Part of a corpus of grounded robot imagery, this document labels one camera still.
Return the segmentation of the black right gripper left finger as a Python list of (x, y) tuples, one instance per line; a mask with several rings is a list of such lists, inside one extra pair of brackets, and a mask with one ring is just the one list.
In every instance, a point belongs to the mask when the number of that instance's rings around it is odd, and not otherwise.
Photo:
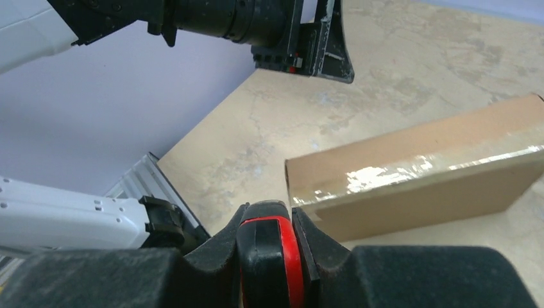
[(1, 306), (237, 307), (235, 233), (245, 210), (187, 255), (172, 248), (36, 254), (9, 279)]

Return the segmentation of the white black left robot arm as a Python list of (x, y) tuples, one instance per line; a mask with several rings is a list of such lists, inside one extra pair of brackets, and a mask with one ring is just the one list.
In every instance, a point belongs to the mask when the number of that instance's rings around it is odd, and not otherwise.
[(208, 237), (178, 194), (85, 188), (198, 120), (234, 50), (257, 69), (353, 82), (340, 1), (2, 1), (1, 253), (175, 247)]

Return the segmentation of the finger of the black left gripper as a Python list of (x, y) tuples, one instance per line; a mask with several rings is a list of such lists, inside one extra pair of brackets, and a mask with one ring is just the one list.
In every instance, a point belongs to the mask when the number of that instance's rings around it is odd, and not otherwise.
[(342, 1), (318, 1), (313, 22), (300, 25), (297, 73), (352, 83), (355, 72), (344, 37)]

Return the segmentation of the brown cardboard express box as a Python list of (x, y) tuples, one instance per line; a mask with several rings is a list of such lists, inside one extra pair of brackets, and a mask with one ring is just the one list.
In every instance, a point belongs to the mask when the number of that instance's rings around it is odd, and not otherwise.
[(339, 242), (503, 212), (543, 176), (543, 98), (496, 102), (284, 167), (291, 206)]

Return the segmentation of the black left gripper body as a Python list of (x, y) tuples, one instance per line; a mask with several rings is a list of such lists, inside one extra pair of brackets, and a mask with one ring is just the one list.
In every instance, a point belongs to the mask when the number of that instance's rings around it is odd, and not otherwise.
[(178, 1), (173, 17), (180, 30), (248, 44), (255, 67), (295, 73), (303, 1)]

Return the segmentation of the red black utility knife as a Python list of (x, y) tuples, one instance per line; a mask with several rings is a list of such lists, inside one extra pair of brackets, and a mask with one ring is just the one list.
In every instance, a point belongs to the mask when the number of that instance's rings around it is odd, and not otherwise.
[(236, 233), (245, 307), (303, 307), (302, 258), (289, 211), (280, 200), (251, 204)]

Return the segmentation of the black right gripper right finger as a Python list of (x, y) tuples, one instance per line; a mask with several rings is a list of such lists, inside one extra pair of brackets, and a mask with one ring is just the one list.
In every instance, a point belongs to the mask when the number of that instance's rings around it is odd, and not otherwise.
[(535, 307), (513, 265), (481, 246), (356, 246), (347, 249), (300, 209), (308, 307)]

